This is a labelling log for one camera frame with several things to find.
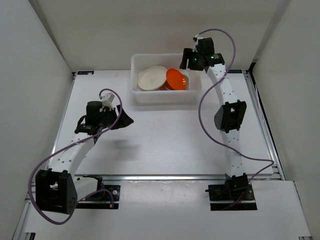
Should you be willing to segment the orange round plate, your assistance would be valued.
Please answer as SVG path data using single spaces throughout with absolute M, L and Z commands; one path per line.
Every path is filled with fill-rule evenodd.
M 182 91 L 188 88 L 188 80 L 179 70 L 170 68 L 166 72 L 164 87 L 168 90 Z

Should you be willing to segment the cream round bowl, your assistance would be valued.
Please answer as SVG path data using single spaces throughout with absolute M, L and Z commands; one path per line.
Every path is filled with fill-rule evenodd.
M 152 66 L 140 73 L 137 85 L 144 91 L 153 91 L 162 87 L 166 82 L 167 69 L 163 66 Z

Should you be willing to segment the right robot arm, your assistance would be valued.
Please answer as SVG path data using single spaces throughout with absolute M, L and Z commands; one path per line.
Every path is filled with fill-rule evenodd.
M 230 200 L 238 199 L 248 188 L 248 177 L 240 155 L 240 127 L 247 109 L 234 93 L 227 68 L 220 53 L 215 53 L 212 38 L 196 36 L 195 46 L 183 50 L 180 68 L 193 71 L 205 71 L 218 96 L 220 108 L 214 115 L 215 127 L 220 131 L 226 154 L 226 180 L 223 192 Z

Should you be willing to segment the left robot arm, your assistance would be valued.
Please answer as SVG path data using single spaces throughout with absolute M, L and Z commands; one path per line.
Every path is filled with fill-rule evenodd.
M 74 131 L 71 147 L 63 150 L 47 170 L 35 176 L 35 202 L 42 211 L 70 215 L 78 201 L 89 195 L 100 200 L 105 194 L 102 178 L 94 175 L 76 177 L 76 171 L 87 153 L 95 146 L 102 131 L 126 128 L 133 124 L 120 105 L 89 101 L 86 114 Z

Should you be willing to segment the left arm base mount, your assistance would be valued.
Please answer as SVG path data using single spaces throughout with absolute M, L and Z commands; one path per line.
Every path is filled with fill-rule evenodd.
M 121 186 L 105 182 L 102 176 L 84 175 L 75 179 L 77 209 L 118 210 Z

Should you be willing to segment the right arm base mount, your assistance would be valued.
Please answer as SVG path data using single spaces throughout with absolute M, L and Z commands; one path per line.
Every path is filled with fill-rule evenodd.
M 210 210 L 216 211 L 256 211 L 258 209 L 252 185 L 231 196 L 223 184 L 208 185 Z

